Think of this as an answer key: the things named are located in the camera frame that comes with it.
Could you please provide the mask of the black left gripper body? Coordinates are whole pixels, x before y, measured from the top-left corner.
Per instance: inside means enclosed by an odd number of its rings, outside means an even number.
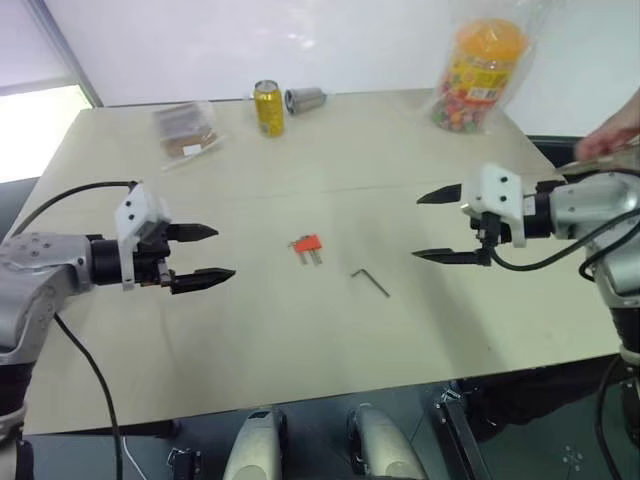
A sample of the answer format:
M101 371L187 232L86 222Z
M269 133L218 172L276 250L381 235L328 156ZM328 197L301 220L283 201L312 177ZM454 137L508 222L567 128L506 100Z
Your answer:
M145 223L137 232L133 251L134 282L141 287L169 287L171 273L166 258L171 254L166 230L167 222Z

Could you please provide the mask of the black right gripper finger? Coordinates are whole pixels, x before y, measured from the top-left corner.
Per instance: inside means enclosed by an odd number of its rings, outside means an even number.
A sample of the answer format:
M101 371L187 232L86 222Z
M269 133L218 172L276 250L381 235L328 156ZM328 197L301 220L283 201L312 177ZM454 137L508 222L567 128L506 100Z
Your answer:
M450 248L414 251L417 258L446 265L490 265L490 253L485 249L457 252Z
M421 196L416 203L421 204L448 204L457 203L461 200L462 185L451 184Z

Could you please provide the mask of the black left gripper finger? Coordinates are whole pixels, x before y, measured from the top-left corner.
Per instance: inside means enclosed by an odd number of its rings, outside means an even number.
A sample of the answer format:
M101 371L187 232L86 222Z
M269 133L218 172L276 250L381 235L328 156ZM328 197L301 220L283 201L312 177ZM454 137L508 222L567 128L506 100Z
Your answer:
M170 224L167 227L167 240L179 243L197 242L218 234L213 227L200 223Z
M198 269L185 275L171 272L169 287L173 295L206 290L226 282L235 274L235 270L224 268Z

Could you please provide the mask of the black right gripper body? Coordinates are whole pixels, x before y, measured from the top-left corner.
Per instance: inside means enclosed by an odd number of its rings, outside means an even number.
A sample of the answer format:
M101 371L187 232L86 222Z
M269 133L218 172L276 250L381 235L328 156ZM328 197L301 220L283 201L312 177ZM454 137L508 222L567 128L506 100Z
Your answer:
M470 218L470 228L476 231L476 238L483 250L512 242L512 232L508 224L494 213L484 212Z

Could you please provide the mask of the person's bare hand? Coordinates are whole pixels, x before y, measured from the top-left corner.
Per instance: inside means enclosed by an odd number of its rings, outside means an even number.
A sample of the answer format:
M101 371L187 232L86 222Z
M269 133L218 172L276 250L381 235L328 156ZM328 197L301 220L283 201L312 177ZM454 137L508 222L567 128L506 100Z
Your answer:
M639 136L639 112L618 112L575 146L575 159L590 161L613 153Z

